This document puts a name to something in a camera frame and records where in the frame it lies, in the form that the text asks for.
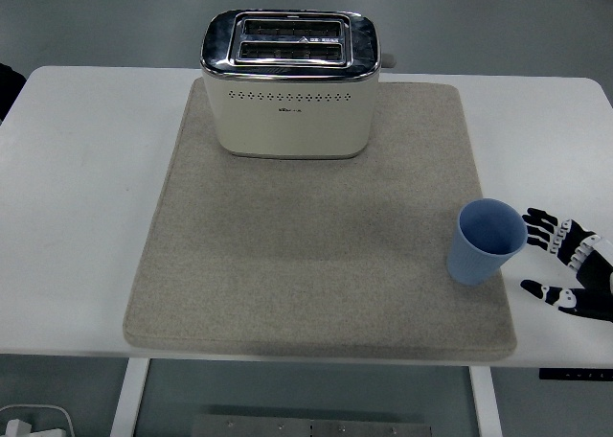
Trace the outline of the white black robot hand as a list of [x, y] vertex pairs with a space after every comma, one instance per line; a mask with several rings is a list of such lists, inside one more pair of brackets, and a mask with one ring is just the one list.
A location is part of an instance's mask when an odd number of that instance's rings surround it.
[[521, 288], [558, 311], [576, 317], [612, 320], [612, 242], [575, 220], [529, 208], [522, 216], [527, 244], [537, 246], [569, 268], [577, 287], [556, 287], [526, 279]]

